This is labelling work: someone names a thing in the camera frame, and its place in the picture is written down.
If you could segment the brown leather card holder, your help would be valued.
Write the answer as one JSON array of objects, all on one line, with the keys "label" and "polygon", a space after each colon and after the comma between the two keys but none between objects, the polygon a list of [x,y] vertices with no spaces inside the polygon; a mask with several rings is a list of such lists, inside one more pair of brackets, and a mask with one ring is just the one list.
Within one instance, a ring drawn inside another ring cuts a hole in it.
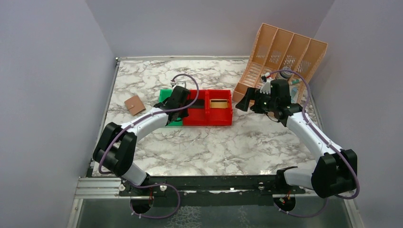
[{"label": "brown leather card holder", "polygon": [[132,96],[125,101],[125,106],[132,116],[139,114],[145,110],[145,105],[138,95]]}]

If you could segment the red double plastic bin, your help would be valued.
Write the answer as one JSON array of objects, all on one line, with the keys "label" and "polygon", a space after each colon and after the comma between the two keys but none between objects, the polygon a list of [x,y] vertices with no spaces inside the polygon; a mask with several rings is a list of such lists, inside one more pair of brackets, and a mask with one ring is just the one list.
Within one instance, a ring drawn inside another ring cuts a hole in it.
[{"label": "red double plastic bin", "polygon": [[[231,91],[226,89],[200,90],[197,99],[205,100],[204,109],[189,109],[188,116],[183,118],[183,126],[231,126],[233,109]],[[226,109],[211,109],[211,99],[227,99],[229,107]]]}]

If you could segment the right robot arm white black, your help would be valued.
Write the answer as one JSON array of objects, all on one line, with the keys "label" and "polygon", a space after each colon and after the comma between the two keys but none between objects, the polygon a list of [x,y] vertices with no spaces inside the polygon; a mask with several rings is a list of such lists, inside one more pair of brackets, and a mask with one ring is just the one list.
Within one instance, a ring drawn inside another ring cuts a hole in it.
[{"label": "right robot arm white black", "polygon": [[312,122],[303,106],[291,101],[286,80],[267,80],[262,88],[247,87],[235,107],[257,114],[273,113],[277,121],[293,132],[314,156],[316,166],[312,169],[293,166],[278,170],[274,180],[278,192],[286,193],[298,186],[313,190],[321,198],[352,190],[359,193],[356,153],[333,143]]}]

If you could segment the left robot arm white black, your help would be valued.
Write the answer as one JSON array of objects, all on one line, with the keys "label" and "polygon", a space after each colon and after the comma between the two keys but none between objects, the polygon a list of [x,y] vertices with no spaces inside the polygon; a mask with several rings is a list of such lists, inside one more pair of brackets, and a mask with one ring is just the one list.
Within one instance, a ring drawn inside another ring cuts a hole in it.
[{"label": "left robot arm white black", "polygon": [[136,194],[147,193],[147,173],[134,163],[136,144],[153,131],[179,117],[185,117],[190,93],[190,90],[176,86],[168,98],[135,120],[123,124],[108,123],[92,155],[93,160],[99,163],[99,168],[105,167],[112,174],[130,182]]}]

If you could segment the green plastic bin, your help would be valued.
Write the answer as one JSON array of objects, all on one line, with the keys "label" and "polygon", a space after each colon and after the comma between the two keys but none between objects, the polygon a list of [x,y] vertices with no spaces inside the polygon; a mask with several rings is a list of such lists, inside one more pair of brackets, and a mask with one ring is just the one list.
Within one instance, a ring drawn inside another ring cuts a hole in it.
[{"label": "green plastic bin", "polygon": [[[189,90],[183,87],[174,89],[162,89],[159,93],[159,102],[155,107],[161,107],[163,110],[182,108],[185,106],[189,95]],[[168,126],[182,126],[182,119],[187,112],[184,110],[168,112]]]}]

